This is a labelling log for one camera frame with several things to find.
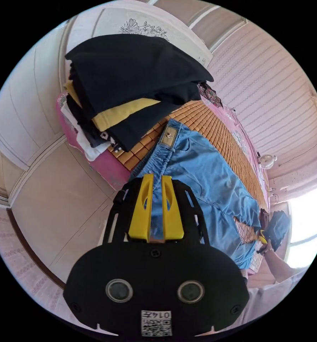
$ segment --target person's arm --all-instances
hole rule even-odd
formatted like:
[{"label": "person's arm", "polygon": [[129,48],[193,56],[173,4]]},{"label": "person's arm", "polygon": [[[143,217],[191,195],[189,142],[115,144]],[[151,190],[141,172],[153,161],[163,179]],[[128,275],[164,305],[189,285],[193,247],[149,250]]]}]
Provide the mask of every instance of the person's arm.
[{"label": "person's arm", "polygon": [[296,269],[291,268],[273,251],[270,240],[268,240],[268,244],[262,253],[277,282],[281,283],[297,273]]}]

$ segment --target light blue pants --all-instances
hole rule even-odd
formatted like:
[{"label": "light blue pants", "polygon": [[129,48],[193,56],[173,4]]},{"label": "light blue pants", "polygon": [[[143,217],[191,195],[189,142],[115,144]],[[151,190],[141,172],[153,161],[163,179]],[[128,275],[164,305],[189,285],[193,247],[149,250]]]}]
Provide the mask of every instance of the light blue pants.
[{"label": "light blue pants", "polygon": [[248,268],[255,242],[242,242],[234,217],[257,231],[261,227],[257,201],[206,138],[173,119],[168,126],[177,130],[172,146],[162,143],[163,133],[131,176],[154,174],[151,236],[163,238],[161,176],[169,175],[192,189],[204,213],[211,246],[226,253],[239,268]]}]

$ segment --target window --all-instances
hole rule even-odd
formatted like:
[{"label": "window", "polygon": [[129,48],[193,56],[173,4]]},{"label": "window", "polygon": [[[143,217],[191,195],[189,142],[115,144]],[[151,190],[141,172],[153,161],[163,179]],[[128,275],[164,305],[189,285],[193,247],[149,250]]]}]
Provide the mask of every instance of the window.
[{"label": "window", "polygon": [[305,267],[317,254],[317,189],[290,201],[292,229],[286,261]]}]

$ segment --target stack of folded clothes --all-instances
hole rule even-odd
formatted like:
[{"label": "stack of folded clothes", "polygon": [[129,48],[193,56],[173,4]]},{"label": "stack of folded clothes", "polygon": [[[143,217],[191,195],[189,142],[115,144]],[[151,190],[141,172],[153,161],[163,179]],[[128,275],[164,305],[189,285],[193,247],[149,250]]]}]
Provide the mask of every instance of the stack of folded clothes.
[{"label": "stack of folded clothes", "polygon": [[62,112],[89,160],[109,145],[130,151],[164,117],[200,100],[200,83],[213,82],[197,60],[159,37],[94,37],[65,57],[71,69]]}]

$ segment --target person's hand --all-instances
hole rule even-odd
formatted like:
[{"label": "person's hand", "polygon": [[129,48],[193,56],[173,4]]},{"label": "person's hand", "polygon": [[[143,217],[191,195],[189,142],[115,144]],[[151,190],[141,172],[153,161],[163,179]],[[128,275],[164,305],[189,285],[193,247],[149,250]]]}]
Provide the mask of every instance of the person's hand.
[{"label": "person's hand", "polygon": [[265,245],[265,249],[264,250],[268,250],[268,249],[272,249],[272,245],[271,245],[271,240],[268,239],[268,243]]},{"label": "person's hand", "polygon": [[264,253],[268,250],[272,250],[271,240],[268,239],[267,244],[263,245],[263,247],[260,249],[259,254],[264,255]]}]

